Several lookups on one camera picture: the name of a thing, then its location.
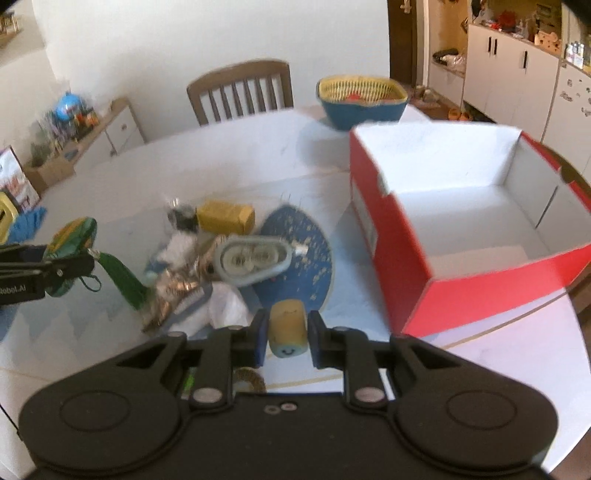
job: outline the chair backrest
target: chair backrest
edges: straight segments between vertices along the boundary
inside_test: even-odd
[[[281,99],[275,96],[275,87],[273,80],[278,78],[281,86]],[[251,88],[249,81],[253,82],[256,103],[258,104],[258,112],[266,112],[265,96],[261,86],[261,80],[265,80],[267,96],[269,99],[269,109],[277,110],[277,108],[291,108],[294,106],[293,96],[291,93],[291,76],[290,66],[288,63],[280,60],[253,60],[246,63],[240,63],[229,67],[215,70],[206,73],[201,78],[198,78],[187,87],[187,94],[199,125],[207,125],[207,115],[203,108],[202,96],[208,96],[211,103],[213,116],[216,122],[222,121],[217,107],[214,92],[219,91],[222,100],[222,106],[226,119],[232,119],[232,109],[228,101],[229,92],[226,89],[232,90],[233,103],[235,112],[238,116],[254,115],[256,113],[254,102],[252,101]],[[241,103],[240,90],[243,89],[242,98],[245,99],[246,110]]]

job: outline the round white table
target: round white table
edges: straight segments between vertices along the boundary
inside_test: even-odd
[[[284,202],[301,206],[329,237],[335,262],[333,292],[323,317],[329,326],[389,336],[384,305],[361,230],[350,207],[349,140],[333,130],[322,109],[250,116],[175,135],[136,148],[66,180],[43,199],[48,213],[34,240],[48,242],[81,216],[99,224],[96,247],[140,274],[165,240],[164,207],[179,198],[218,197],[252,203],[258,219]],[[429,121],[408,107],[401,121]],[[148,339],[137,314],[96,269],[103,288],[77,282],[60,299],[3,309],[0,315],[0,402],[18,417],[35,391]],[[521,320],[450,349],[456,355],[545,393],[560,418],[543,466],[552,470],[591,426],[591,377],[579,325],[561,292],[490,319],[427,338],[444,346],[507,320]],[[268,358],[265,381],[276,391],[340,391],[336,371],[316,371],[309,355]],[[26,448],[0,417],[0,477],[32,468]]]

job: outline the blue basket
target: blue basket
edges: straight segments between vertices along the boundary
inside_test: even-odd
[[[316,95],[335,128],[342,131],[366,121],[397,122],[408,103],[406,90],[383,77],[326,77],[318,82]],[[360,99],[347,100],[351,95]]]

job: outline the yellow sponge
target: yellow sponge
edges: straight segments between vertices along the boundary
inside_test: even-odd
[[[255,209],[251,205],[209,200],[197,209],[199,227],[217,235],[248,235],[255,226]]]

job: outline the red shoebox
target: red shoebox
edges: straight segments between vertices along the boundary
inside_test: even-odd
[[[506,312],[567,287],[591,262],[588,186],[566,184],[515,128],[366,124],[350,155],[352,202],[394,333]]]

